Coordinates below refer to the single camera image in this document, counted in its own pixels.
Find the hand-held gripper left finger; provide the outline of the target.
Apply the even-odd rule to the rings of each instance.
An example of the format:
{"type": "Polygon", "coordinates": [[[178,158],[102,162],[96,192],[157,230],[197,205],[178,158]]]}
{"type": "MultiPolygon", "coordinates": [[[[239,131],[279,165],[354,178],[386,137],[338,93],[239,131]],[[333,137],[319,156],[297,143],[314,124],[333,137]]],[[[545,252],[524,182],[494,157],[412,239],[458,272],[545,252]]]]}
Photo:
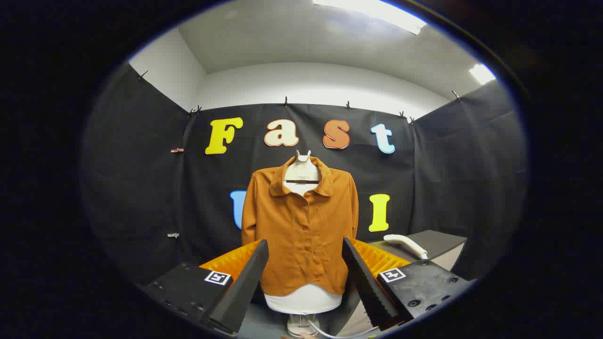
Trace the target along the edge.
{"type": "Polygon", "coordinates": [[[202,265],[183,262],[141,287],[159,306],[194,326],[239,332],[269,260],[258,240],[202,265]]]}

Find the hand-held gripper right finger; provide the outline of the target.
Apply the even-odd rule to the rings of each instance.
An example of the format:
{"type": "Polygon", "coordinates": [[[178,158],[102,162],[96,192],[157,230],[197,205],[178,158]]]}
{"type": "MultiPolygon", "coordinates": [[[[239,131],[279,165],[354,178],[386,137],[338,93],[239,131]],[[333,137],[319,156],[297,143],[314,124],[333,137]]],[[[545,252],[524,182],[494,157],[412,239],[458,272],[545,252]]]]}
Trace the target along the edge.
{"type": "Polygon", "coordinates": [[[347,237],[342,258],[371,324],[382,331],[444,307],[474,284],[430,259],[410,262],[347,237]]]}

